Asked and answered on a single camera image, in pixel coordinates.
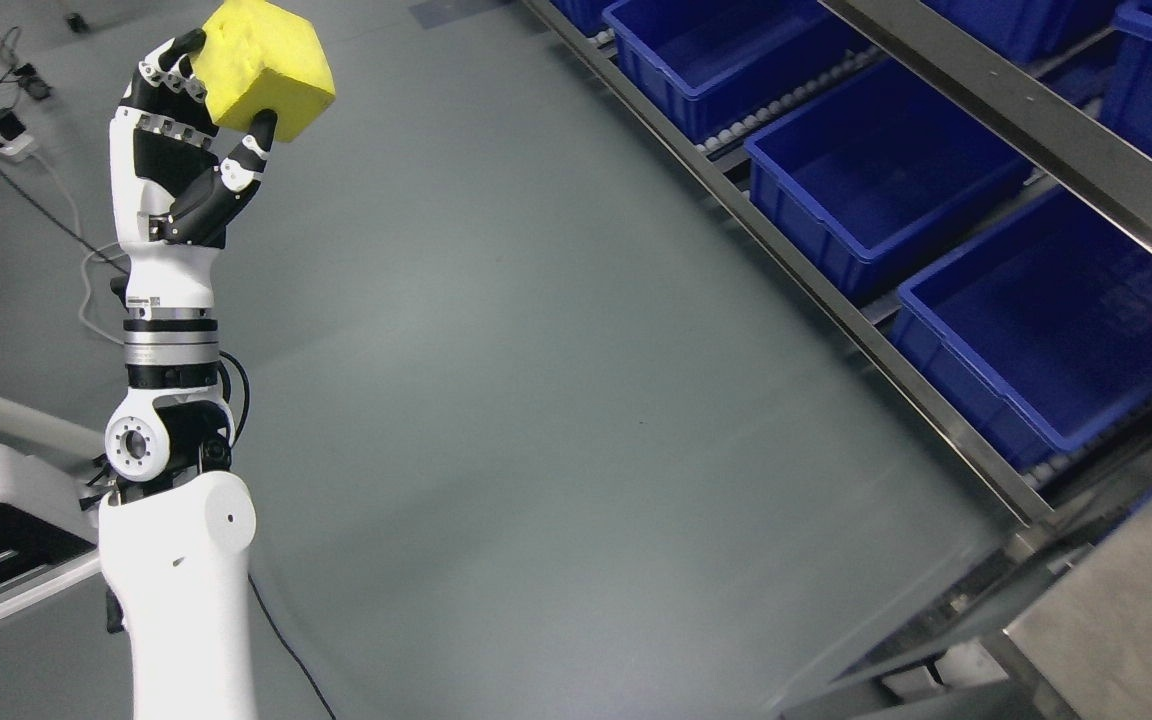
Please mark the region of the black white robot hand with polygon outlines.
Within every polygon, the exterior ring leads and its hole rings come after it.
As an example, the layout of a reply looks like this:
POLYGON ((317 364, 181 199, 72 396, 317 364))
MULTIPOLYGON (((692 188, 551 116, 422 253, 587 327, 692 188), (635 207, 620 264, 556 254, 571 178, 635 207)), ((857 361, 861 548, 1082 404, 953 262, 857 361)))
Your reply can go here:
POLYGON ((132 318, 204 316, 215 306, 212 268, 227 228, 262 187, 278 115, 262 109, 227 156, 194 58, 204 29, 151 50, 109 119, 111 209, 129 270, 123 304, 132 318))

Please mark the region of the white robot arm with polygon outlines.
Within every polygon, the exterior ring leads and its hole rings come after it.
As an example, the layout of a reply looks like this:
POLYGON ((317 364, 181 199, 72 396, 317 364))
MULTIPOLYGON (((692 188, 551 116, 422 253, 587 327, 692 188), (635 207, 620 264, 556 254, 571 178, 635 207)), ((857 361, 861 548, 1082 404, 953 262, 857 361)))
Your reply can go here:
POLYGON ((257 518, 230 470, 236 420, 206 306, 131 306, 126 395, 104 429, 97 510, 109 626, 136 719, 256 719, 248 569, 257 518))

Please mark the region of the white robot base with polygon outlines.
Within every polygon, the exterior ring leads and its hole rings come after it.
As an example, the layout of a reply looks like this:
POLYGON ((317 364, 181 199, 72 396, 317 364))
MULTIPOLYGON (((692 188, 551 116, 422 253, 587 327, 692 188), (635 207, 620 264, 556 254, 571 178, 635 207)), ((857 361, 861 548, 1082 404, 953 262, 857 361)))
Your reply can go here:
POLYGON ((81 483, 0 444, 0 623, 100 574, 81 483))

